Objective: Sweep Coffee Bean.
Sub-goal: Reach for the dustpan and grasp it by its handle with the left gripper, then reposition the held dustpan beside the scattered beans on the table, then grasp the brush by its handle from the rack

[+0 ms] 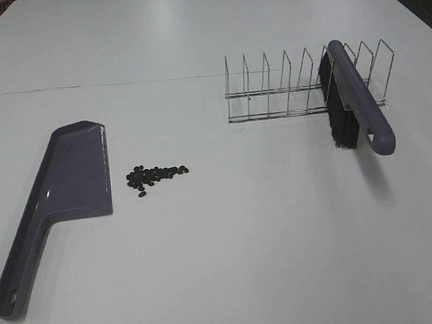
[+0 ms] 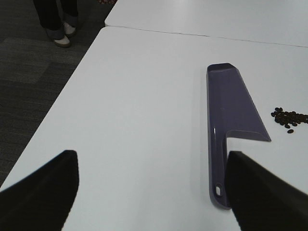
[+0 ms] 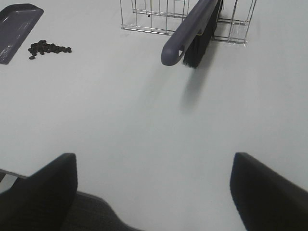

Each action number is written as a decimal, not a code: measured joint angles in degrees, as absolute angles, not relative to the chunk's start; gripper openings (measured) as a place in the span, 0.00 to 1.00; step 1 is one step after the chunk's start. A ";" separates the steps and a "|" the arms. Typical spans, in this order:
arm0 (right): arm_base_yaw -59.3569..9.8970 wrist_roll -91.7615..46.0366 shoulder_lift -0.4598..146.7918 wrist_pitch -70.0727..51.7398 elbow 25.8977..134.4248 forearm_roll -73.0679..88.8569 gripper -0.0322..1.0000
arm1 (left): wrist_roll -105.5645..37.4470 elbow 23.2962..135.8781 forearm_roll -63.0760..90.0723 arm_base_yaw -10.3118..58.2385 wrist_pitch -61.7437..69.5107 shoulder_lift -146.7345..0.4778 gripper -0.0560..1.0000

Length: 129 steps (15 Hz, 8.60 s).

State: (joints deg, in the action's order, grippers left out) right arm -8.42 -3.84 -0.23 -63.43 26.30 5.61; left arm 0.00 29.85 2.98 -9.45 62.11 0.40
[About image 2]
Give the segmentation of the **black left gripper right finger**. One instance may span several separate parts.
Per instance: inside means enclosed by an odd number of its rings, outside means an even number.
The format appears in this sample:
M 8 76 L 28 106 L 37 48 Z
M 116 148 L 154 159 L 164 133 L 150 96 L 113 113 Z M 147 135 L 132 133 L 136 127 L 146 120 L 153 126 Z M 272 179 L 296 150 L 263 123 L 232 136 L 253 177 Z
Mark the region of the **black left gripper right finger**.
M 243 231 L 306 231 L 308 196 L 242 152 L 229 153 L 226 194 Z

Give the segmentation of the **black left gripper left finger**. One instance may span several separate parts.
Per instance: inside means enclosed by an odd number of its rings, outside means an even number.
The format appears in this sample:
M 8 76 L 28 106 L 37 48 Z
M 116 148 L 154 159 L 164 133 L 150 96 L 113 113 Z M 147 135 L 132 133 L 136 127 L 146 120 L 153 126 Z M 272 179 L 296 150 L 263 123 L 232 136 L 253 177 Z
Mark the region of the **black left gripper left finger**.
M 78 187 L 77 153 L 65 150 L 0 193 L 0 229 L 62 230 Z

